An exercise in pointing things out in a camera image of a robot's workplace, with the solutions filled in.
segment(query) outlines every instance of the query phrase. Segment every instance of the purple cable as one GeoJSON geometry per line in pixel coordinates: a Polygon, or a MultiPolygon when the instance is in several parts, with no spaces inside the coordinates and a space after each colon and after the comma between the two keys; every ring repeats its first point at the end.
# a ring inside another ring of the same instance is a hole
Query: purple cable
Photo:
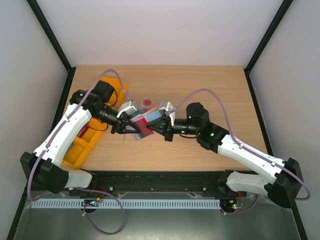
{"type": "MultiPolygon", "coordinates": [[[[84,95],[84,97],[82,98],[82,100],[79,102],[79,104],[75,107],[75,109],[66,117],[67,119],[70,119],[75,113],[76,111],[80,108],[80,106],[84,103],[84,101],[87,99],[87,97],[89,96],[89,94],[91,93],[91,91],[94,89],[95,85],[100,81],[100,79],[106,75],[107,73],[110,73],[110,72],[113,72],[117,79],[119,80],[119,83],[121,85],[121,88],[126,96],[126,98],[128,99],[128,101],[130,101],[130,98],[127,94],[127,91],[122,83],[122,80],[119,76],[119,74],[113,70],[113,69],[108,69],[106,71],[104,71],[103,73],[101,73],[101,75],[95,80],[95,82],[92,84],[92,86],[89,88],[89,90],[86,92],[86,94],[84,95]]],[[[66,124],[67,121],[63,121],[59,127],[54,131],[54,133],[52,134],[51,138],[49,139],[49,141],[47,142],[47,144],[45,145],[46,148],[49,148],[52,141],[55,139],[55,137],[57,136],[57,134],[59,133],[59,131],[62,129],[62,127],[66,124]]],[[[28,196],[28,199],[31,201],[31,202],[35,202],[37,200],[39,200],[40,198],[42,198],[45,194],[48,193],[48,191],[45,191],[44,193],[42,193],[40,196],[36,197],[36,198],[33,198],[31,196],[31,185],[32,185],[32,179],[34,178],[34,174],[35,174],[35,171],[37,169],[37,166],[41,160],[41,158],[44,156],[46,152],[43,150],[41,152],[41,154],[38,156],[38,158],[36,159],[32,169],[31,169],[31,172],[30,172],[30,175],[29,175],[29,179],[28,179],[28,184],[27,184],[27,188],[26,188],[26,192],[27,192],[27,196],[28,196]]]]}
{"type": "MultiPolygon", "coordinates": [[[[175,107],[174,109],[166,112],[167,115],[171,114],[171,113],[174,113],[176,112],[179,108],[181,108],[181,106],[189,99],[191,98],[193,95],[199,93],[199,92],[209,92],[211,93],[216,99],[217,101],[219,102],[221,108],[222,108],[222,111],[223,111],[223,114],[224,114],[224,118],[225,118],[225,121],[226,121],[226,125],[228,127],[228,130],[229,130],[229,133],[230,133],[230,136],[232,138],[232,140],[235,142],[235,144],[237,144],[239,147],[241,146],[241,143],[238,142],[232,132],[232,129],[231,129],[231,126],[230,126],[230,121],[229,121],[229,118],[228,118],[228,115],[227,115],[227,111],[226,111],[226,108],[224,106],[224,104],[222,103],[221,99],[218,97],[218,95],[211,91],[210,89],[207,89],[207,88],[202,88],[202,89],[199,89],[199,90],[196,90],[194,92],[192,92],[191,94],[189,94],[177,107],[175,107]]],[[[273,161],[271,161],[270,159],[264,157],[264,156],[261,156],[259,153],[247,148],[246,146],[242,146],[242,148],[244,150],[246,150],[247,152],[255,155],[256,157],[266,161],[267,163],[271,164],[273,161]]],[[[280,168],[281,170],[285,171],[287,174],[289,174],[291,177],[293,177],[298,183],[300,183],[306,190],[307,192],[307,196],[306,197],[297,197],[296,200],[299,200],[299,201],[305,201],[305,200],[308,200],[310,199],[311,197],[311,191],[310,191],[310,188],[299,178],[297,177],[294,173],[292,173],[291,171],[289,171],[288,169],[284,168],[283,166],[280,166],[279,164],[275,164],[276,167],[280,168]]]]}
{"type": "Polygon", "coordinates": [[[251,205],[251,207],[249,207],[248,209],[244,210],[244,211],[240,211],[240,212],[225,212],[222,208],[220,209],[221,212],[223,212],[224,215],[238,215],[238,214],[244,214],[249,212],[251,209],[253,209],[255,207],[255,205],[257,205],[257,203],[259,202],[260,199],[260,195],[258,194],[258,196],[256,196],[256,199],[254,201],[254,203],[251,205]]]}
{"type": "Polygon", "coordinates": [[[122,206],[121,202],[113,195],[107,193],[107,192],[104,192],[104,191],[98,191],[98,190],[89,190],[89,189],[85,189],[85,188],[81,188],[81,187],[75,187],[74,189],[77,189],[77,190],[80,190],[80,191],[84,191],[84,192],[89,192],[89,193],[98,193],[98,194],[104,194],[104,195],[107,195],[109,197],[111,197],[112,199],[116,200],[116,202],[119,204],[120,208],[121,208],[121,211],[122,211],[122,223],[120,225],[120,227],[118,228],[117,231],[114,231],[114,232],[107,232],[107,231],[102,231],[100,228],[98,228],[92,221],[91,219],[89,218],[88,214],[86,213],[86,207],[88,204],[86,204],[84,207],[83,207],[83,214],[84,216],[86,216],[86,218],[89,220],[89,222],[91,223],[92,227],[97,230],[99,233],[101,234],[104,234],[104,235],[115,235],[117,233],[120,233],[124,227],[125,227],[125,224],[126,224],[126,212],[125,212],[125,209],[124,207],[122,206]]]}

